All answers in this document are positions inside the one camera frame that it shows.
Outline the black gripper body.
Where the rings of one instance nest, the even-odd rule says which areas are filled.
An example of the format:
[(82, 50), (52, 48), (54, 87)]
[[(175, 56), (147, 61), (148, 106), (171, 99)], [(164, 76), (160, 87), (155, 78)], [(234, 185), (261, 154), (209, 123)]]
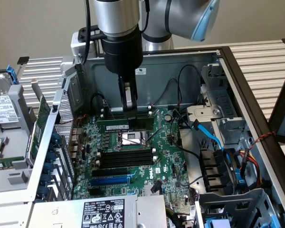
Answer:
[(139, 28), (122, 37), (101, 40), (107, 69), (118, 75), (134, 75), (143, 60), (142, 36)]

